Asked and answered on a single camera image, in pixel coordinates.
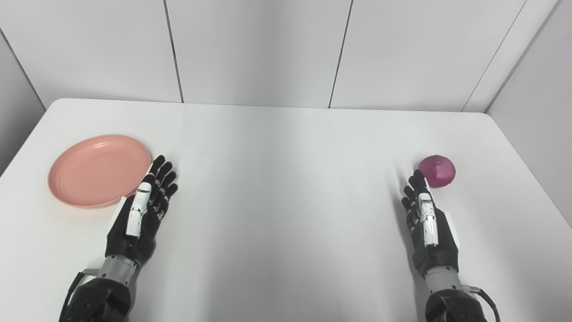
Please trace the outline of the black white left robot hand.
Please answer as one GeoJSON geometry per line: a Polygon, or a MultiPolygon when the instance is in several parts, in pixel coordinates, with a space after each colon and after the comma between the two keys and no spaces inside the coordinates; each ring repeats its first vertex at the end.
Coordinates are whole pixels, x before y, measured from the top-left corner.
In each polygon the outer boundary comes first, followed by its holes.
{"type": "Polygon", "coordinates": [[[178,191],[173,163],[159,155],[135,191],[122,198],[108,232],[105,256],[120,255],[144,265],[156,248],[156,234],[178,191]]]}

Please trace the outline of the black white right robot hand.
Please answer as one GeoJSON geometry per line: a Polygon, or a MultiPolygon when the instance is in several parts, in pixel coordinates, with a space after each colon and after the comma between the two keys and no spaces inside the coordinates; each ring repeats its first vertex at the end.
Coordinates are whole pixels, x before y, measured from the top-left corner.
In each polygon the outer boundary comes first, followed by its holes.
{"type": "Polygon", "coordinates": [[[439,209],[423,173],[416,169],[403,189],[402,205],[413,242],[412,261],[420,275],[435,267],[459,271],[459,249],[447,217],[439,209]]]}

